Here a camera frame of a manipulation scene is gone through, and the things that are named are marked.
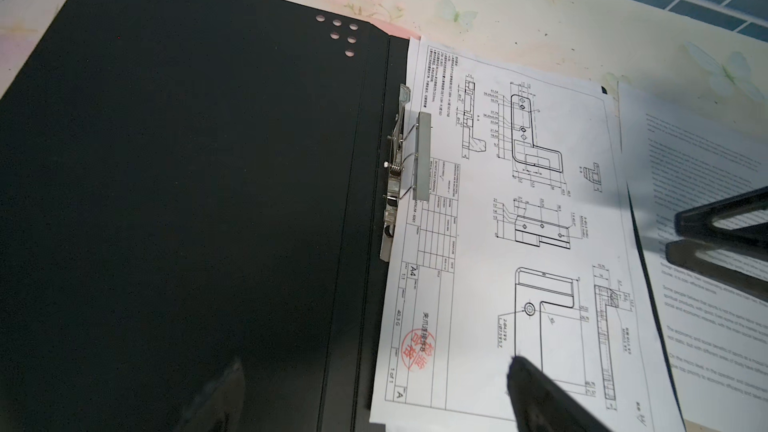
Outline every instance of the cross-section drawing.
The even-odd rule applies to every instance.
[[[498,157],[512,160],[513,177],[565,189],[563,156],[536,139],[530,85],[511,82],[512,94],[498,104]]]
[[[541,246],[542,243],[571,248],[571,235],[567,226],[560,222],[561,211],[531,204],[516,198],[512,211],[504,202],[493,200],[493,218],[496,221],[496,237],[523,244]]]
[[[462,157],[469,158],[470,150],[485,152],[485,140],[475,139],[475,79],[472,76],[467,75],[464,88],[459,87],[458,100],[462,102],[458,108],[462,125]]]
[[[582,167],[582,171],[584,172],[584,178],[592,182],[594,190],[597,192],[603,191],[603,183],[602,179],[600,179],[600,164],[597,162],[592,163],[593,168],[589,167]]]
[[[611,336],[608,332],[608,308],[632,312],[634,304],[627,292],[611,288],[610,272],[605,267],[593,266],[592,275],[594,276],[594,301],[598,313],[598,344],[600,366],[603,372],[605,407],[616,410],[614,366],[610,355]]]
[[[578,281],[518,268],[514,271],[514,312],[500,315],[500,326],[505,327],[512,316],[514,354],[526,357],[564,390],[595,396],[594,382],[586,380],[581,330],[586,318],[581,316]]]

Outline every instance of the red stamp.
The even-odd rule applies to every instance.
[[[400,346],[400,357],[408,370],[421,370],[435,354],[435,336],[425,329],[415,328],[408,332]]]

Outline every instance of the table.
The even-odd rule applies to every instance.
[[[13,81],[65,0],[0,0],[0,93]],[[725,62],[744,54],[753,83],[768,95],[768,43],[631,0],[450,0],[474,10],[472,27],[441,18],[441,0],[291,0],[423,34],[489,59],[591,80],[617,98],[630,82],[659,98],[768,139],[766,104],[740,90],[719,96],[689,41]],[[688,430],[704,430],[688,423]]]

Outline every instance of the paper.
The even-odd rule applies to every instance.
[[[406,131],[432,114],[430,198],[406,160],[371,421],[514,429],[523,355],[614,430],[682,430],[638,260],[612,99],[412,40]],[[414,141],[404,143],[404,156]]]
[[[768,185],[768,148],[621,87],[625,170],[683,417],[720,432],[765,430],[768,306],[670,265],[664,245],[677,239],[676,212]],[[768,277],[763,262],[726,260]]]

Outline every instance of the black binder cover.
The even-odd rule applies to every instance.
[[[283,0],[67,0],[0,100],[2,428],[172,430],[238,358],[238,430],[367,430],[407,47]]]

